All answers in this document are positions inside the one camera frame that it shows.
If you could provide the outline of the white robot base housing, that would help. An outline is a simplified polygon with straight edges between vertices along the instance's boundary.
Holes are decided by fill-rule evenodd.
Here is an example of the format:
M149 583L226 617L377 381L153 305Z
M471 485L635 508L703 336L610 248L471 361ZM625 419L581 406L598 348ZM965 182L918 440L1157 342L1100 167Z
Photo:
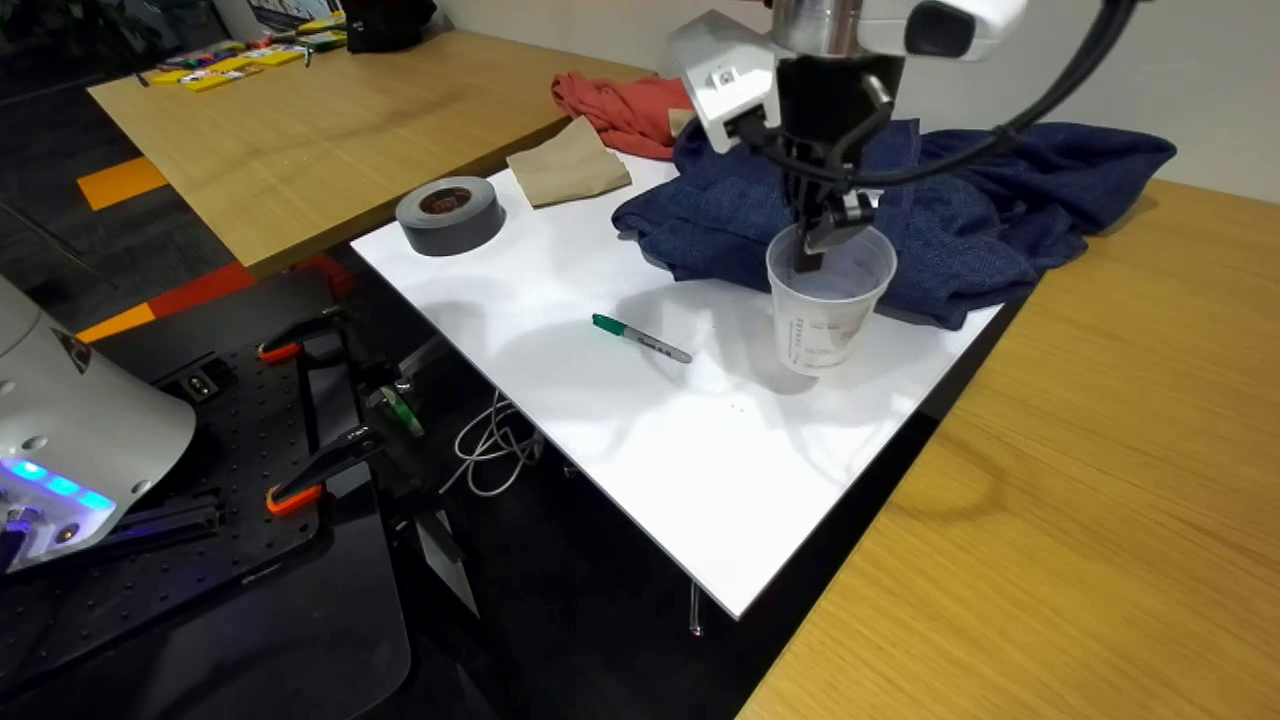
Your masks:
M97 549L188 452L196 414L0 280L0 574Z

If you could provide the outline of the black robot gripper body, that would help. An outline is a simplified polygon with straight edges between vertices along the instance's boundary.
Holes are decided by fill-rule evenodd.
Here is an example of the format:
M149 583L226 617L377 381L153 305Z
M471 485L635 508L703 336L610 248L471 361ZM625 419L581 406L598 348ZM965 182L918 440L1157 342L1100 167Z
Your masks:
M783 156L811 167L859 163L856 134L871 137L891 115L905 66L891 58L820 62L794 58L776 70Z

